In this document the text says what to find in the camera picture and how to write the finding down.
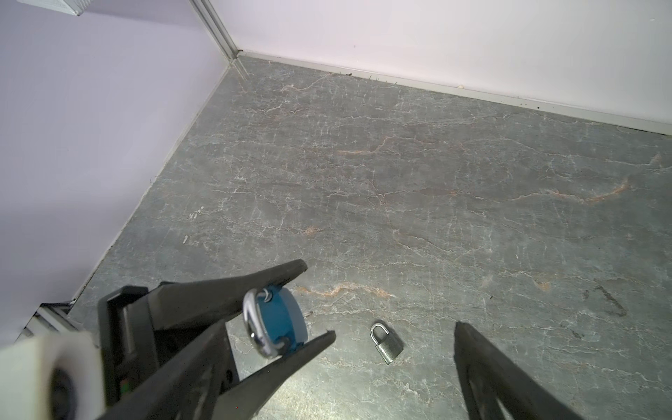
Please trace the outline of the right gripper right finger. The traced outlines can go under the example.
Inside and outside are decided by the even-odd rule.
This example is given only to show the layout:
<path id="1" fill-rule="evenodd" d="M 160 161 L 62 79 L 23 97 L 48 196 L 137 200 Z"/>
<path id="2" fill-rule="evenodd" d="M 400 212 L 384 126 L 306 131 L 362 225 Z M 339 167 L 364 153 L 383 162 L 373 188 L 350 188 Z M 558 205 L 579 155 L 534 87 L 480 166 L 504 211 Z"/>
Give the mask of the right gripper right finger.
<path id="1" fill-rule="evenodd" d="M 454 361 L 471 419 L 579 419 L 472 325 L 454 329 Z"/>

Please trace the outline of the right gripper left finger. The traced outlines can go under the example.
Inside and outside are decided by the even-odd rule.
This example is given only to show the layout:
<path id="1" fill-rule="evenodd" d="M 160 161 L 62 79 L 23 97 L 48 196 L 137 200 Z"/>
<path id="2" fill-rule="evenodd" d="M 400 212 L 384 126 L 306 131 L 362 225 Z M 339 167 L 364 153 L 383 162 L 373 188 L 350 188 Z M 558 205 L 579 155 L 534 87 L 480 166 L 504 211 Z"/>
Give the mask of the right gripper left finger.
<path id="1" fill-rule="evenodd" d="M 210 419 L 231 388 L 231 349 L 226 324 L 208 327 L 102 419 Z"/>

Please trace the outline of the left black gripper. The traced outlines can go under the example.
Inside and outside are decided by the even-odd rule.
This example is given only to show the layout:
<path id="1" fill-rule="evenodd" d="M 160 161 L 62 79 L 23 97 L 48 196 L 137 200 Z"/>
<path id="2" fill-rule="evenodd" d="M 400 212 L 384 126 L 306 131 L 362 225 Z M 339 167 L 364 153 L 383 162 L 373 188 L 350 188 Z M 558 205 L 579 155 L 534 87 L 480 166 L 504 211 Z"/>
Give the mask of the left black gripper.
<path id="1" fill-rule="evenodd" d="M 307 263 L 296 259 L 232 278 L 164 282 L 153 290 L 124 286 L 101 299 L 99 329 L 108 407 L 127 397 L 208 327 L 238 316 L 248 291 L 288 285 L 307 270 Z M 217 399 L 213 419 L 252 419 L 291 376 L 335 340 L 336 332 L 327 331 L 240 383 L 229 342 L 231 388 Z"/>

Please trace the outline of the blue padlock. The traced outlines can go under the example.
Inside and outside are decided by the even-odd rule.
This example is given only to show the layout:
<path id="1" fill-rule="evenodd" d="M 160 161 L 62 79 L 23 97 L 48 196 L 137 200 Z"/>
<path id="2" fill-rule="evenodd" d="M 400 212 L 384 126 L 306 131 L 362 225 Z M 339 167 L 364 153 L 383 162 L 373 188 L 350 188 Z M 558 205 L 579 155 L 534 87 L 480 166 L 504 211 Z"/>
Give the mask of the blue padlock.
<path id="1" fill-rule="evenodd" d="M 289 355 L 308 341 L 304 315 L 285 287 L 249 290 L 243 298 L 243 323 L 257 352 L 266 359 Z"/>

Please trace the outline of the grey padlock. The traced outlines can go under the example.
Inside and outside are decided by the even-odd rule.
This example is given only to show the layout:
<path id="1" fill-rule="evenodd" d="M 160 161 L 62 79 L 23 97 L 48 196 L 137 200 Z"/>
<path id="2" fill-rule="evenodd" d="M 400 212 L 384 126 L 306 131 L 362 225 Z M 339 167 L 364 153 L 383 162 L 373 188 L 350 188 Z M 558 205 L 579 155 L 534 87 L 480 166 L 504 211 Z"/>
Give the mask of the grey padlock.
<path id="1" fill-rule="evenodd" d="M 371 325 L 370 338 L 387 365 L 392 364 L 404 351 L 404 343 L 398 334 L 383 322 Z"/>

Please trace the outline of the white mesh box basket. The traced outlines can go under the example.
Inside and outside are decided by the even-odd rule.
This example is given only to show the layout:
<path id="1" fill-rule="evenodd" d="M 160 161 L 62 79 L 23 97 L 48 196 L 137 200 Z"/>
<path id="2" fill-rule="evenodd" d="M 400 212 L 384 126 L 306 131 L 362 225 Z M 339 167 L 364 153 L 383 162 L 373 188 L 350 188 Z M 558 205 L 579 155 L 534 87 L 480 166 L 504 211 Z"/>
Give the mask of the white mesh box basket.
<path id="1" fill-rule="evenodd" d="M 80 16 L 92 4 L 92 0 L 17 0 L 24 5 L 31 5 L 53 12 L 70 16 Z"/>

